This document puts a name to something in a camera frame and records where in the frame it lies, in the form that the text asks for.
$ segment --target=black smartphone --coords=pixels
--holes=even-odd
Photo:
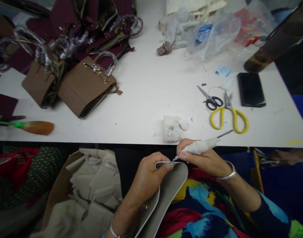
[[[258,73],[239,73],[238,86],[242,106],[264,107],[266,101]]]

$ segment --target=finger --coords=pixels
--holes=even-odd
[[[155,153],[152,153],[150,155],[151,157],[151,161],[152,163],[155,165],[157,162],[160,162],[160,161],[166,161],[166,162],[170,162],[170,159],[168,159],[166,156],[164,156],[162,153],[160,152],[155,152]]]
[[[177,151],[176,151],[177,155],[180,154],[180,152],[183,150],[183,148],[185,148],[187,145],[192,144],[193,142],[195,142],[195,140],[183,138],[177,145]]]
[[[162,165],[160,166],[155,173],[158,175],[158,177],[163,180],[165,175],[174,168],[172,164]]]
[[[201,167],[201,164],[205,162],[205,157],[200,155],[195,155],[187,152],[182,152],[179,154],[179,159],[186,161],[188,163],[194,164]]]

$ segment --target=right hand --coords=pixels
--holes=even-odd
[[[194,164],[206,173],[219,178],[229,176],[232,173],[232,168],[212,149],[200,155],[181,152],[183,148],[194,141],[184,138],[179,142],[177,155],[181,160]]]

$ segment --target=small label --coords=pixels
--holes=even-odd
[[[202,43],[210,35],[212,27],[212,24],[207,24],[201,27],[198,31],[196,41]]]

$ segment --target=yellow scissor handle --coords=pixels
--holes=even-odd
[[[210,115],[210,123],[211,123],[212,127],[213,127],[214,129],[216,129],[216,130],[220,130],[220,129],[222,129],[222,127],[223,127],[223,123],[224,123],[224,121],[223,121],[223,113],[224,113],[224,110],[225,110],[224,107],[220,107],[220,108],[218,108],[218,109],[215,109],[215,110],[211,113],[211,115]],[[218,111],[221,111],[221,114],[220,114],[220,127],[217,127],[217,126],[214,124],[214,122],[213,122],[213,116],[214,116],[214,114],[216,114]]]
[[[235,110],[234,108],[231,108],[231,111],[233,113],[233,126],[234,126],[235,132],[239,133],[239,134],[243,134],[243,133],[247,132],[249,124],[248,124],[248,119],[246,118],[246,116],[244,116],[244,114],[242,112],[240,112],[239,110]],[[244,121],[244,130],[243,131],[238,130],[238,115],[240,117],[242,117],[242,119]]]

